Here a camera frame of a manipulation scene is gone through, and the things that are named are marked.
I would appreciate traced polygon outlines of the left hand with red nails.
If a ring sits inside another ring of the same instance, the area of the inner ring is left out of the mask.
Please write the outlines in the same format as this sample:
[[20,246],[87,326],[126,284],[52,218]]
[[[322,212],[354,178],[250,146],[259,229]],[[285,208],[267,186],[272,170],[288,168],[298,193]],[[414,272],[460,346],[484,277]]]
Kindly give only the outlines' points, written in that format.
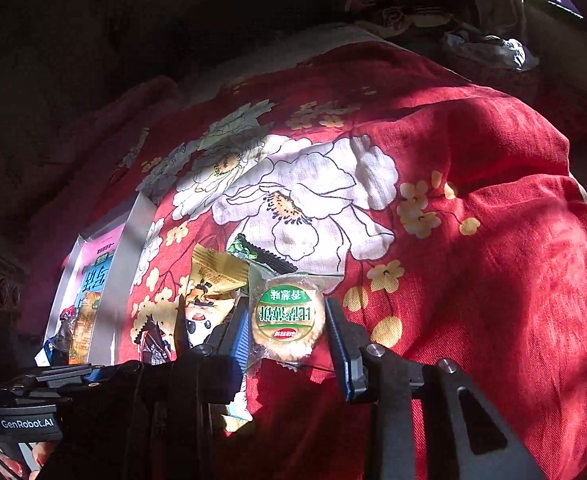
[[42,471],[43,466],[45,466],[47,460],[49,460],[49,457],[56,450],[58,444],[58,441],[45,441],[23,445],[26,452],[28,452],[28,458],[25,459],[25,463],[30,470],[28,472],[28,478],[30,480],[37,478]]

